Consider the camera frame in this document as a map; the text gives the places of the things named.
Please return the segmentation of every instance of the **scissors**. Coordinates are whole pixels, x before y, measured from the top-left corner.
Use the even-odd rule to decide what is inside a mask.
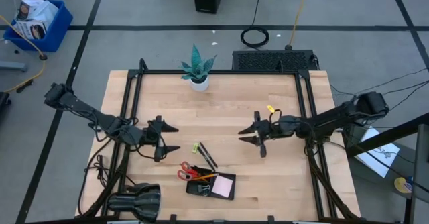
[[[179,177],[180,180],[190,181],[200,176],[200,174],[196,170],[193,170],[186,161],[181,163],[181,167],[182,169],[177,171],[177,177]]]

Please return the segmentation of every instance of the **metal stand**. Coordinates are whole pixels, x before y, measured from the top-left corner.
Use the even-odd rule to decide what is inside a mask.
[[[0,70],[20,70],[27,71],[26,63],[0,61]]]

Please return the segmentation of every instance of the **black metal frame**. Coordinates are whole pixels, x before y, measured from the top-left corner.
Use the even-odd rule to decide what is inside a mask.
[[[131,83],[136,78],[137,84],[134,91],[134,98],[131,108],[131,115],[130,117],[135,117],[137,114],[137,104],[139,101],[139,94],[141,90],[141,83],[143,80],[143,75],[145,74],[183,74],[181,70],[148,70],[147,66],[145,65],[144,61],[140,61],[140,69],[137,70],[128,70],[127,75],[127,82],[125,84],[125,91],[123,95],[123,102],[121,106],[121,112],[120,116],[125,117],[126,115],[126,109],[129,101],[129,96],[131,94]],[[307,95],[308,95],[308,102],[310,105],[310,112],[312,116],[315,116],[317,114],[316,112],[316,103],[314,102],[314,95],[312,92],[312,85],[310,82],[310,74],[307,70],[299,70],[299,71],[282,71],[282,70],[212,70],[210,74],[268,74],[268,75],[290,75],[294,76],[295,83],[296,83],[296,90],[298,94],[298,103],[300,106],[300,114],[302,117],[306,117],[306,107],[304,102],[304,95],[302,92],[302,84],[301,79],[304,79],[304,83],[306,85]],[[110,163],[110,169],[116,169],[117,167],[117,160],[119,159],[119,150],[121,148],[121,143],[115,142],[113,152],[112,152],[112,158]],[[129,159],[130,149],[129,146],[125,146],[125,150],[123,152],[123,159]],[[312,156],[312,150],[308,150],[308,155]],[[320,146],[319,149],[319,158],[320,158],[320,167],[322,169],[322,172],[324,174],[324,177],[328,180],[328,183],[330,184],[330,178],[328,173],[328,166],[326,163],[326,156],[324,153],[323,146]],[[352,220],[352,219],[338,219],[336,214],[336,207],[334,205],[334,202],[332,199],[326,195],[328,200],[328,206],[329,206],[329,213],[330,217],[325,217],[324,215],[324,209],[323,209],[323,203],[322,203],[322,196],[320,193],[320,187],[319,187],[319,180],[317,179],[316,175],[311,172],[311,179],[312,179],[312,188],[314,192],[314,201],[316,205],[316,211],[318,215],[319,221],[324,221],[327,223],[368,223],[368,224],[383,224],[382,222],[375,222],[375,221],[364,221],[364,220]],[[118,191],[122,191],[125,188],[125,176],[122,176],[119,179],[119,187]],[[111,221],[118,221],[119,220],[119,212],[115,212],[113,215],[107,215],[107,208],[106,203],[104,203],[102,209],[101,209],[101,216],[100,217],[94,217],[94,218],[82,218],[82,219],[67,219],[67,220],[57,220],[57,221],[43,221],[43,222],[37,222],[37,223],[47,223],[47,224],[67,224],[67,223],[109,223]],[[204,221],[177,221],[176,215],[171,215],[170,220],[159,220],[156,223],[192,223],[192,224],[203,224],[207,223],[207,220]],[[267,221],[226,221],[224,220],[223,223],[266,223],[272,224],[272,223],[293,223],[292,221],[275,221],[274,216],[267,216]]]

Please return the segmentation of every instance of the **wooden tabletop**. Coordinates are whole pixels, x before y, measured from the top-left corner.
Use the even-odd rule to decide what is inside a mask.
[[[119,115],[125,90],[127,71],[112,71],[101,111]],[[325,71],[310,72],[318,113],[334,107]],[[253,122],[253,112],[268,118],[267,105],[282,110],[283,115],[300,116],[293,76],[286,75],[210,75],[209,87],[195,92],[189,82],[179,75],[149,74],[143,76],[137,117],[138,127],[147,127],[147,120],[161,115],[178,133],[163,133],[167,145],[181,146],[160,163],[131,154],[128,176],[136,183],[158,183],[161,186],[159,220],[177,214],[179,220],[317,220],[314,194],[310,181],[308,159],[304,155],[304,140],[296,137],[266,141],[267,157],[260,158],[259,148],[238,140],[237,133]],[[307,101],[305,83],[302,81]],[[135,81],[131,88],[133,96]],[[131,111],[132,97],[128,104]],[[306,112],[310,108],[306,102]],[[343,144],[339,133],[331,138]],[[194,142],[202,142],[219,165],[219,172],[237,175],[233,201],[198,197],[185,193],[186,182],[176,176],[179,164],[186,160],[192,165],[208,168],[204,158],[192,153]],[[90,156],[103,143],[93,142]],[[326,159],[333,188],[356,215],[360,215],[345,151],[325,144]],[[101,154],[110,162],[113,144]],[[154,148],[142,147],[152,156]],[[82,197],[82,209],[87,210],[102,191],[97,171],[90,171]],[[325,215],[329,216],[325,191],[321,187]],[[122,213],[122,219],[134,219]]]

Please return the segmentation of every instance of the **sticky note pad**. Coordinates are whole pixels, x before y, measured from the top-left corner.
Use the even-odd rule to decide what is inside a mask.
[[[233,181],[222,177],[217,176],[216,180],[214,181],[212,193],[219,194],[223,197],[229,197],[229,193],[231,192],[231,187],[233,185]]]

